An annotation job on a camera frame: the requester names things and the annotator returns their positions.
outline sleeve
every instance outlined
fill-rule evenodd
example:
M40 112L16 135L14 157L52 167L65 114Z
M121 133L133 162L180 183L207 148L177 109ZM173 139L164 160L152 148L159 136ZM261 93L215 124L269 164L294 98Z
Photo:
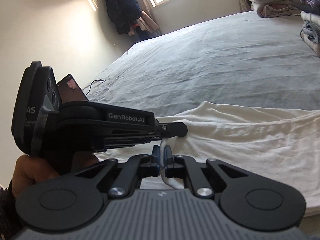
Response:
M0 187L0 240L9 240L22 229L11 188L12 182L8 189Z

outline hanging clothes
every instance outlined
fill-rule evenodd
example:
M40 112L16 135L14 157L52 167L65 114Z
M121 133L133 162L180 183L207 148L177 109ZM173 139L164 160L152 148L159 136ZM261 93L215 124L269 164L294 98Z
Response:
M137 0L105 0L108 16L115 23L119 34L129 33L130 26L137 26L142 11Z

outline screw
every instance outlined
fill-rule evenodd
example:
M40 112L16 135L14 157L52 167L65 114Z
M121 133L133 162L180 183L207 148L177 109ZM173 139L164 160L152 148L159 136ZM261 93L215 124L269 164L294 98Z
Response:
M122 196L125 193L125 190L121 187L113 187L109 190L111 196Z
M212 189L209 189L207 187L201 187L197 190L197 194L202 197L207 197L212 194Z

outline smartphone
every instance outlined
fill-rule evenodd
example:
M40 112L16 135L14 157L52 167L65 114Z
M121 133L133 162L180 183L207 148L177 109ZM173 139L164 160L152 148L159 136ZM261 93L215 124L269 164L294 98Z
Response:
M66 75L58 84L62 103L71 101L89 101L71 74Z

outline mattress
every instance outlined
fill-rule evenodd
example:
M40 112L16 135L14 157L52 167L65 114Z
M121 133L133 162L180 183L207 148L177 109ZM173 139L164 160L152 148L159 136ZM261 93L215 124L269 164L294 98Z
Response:
M300 38L297 16L254 11L140 42L98 75L91 101L171 116L203 101L315 110L320 59Z

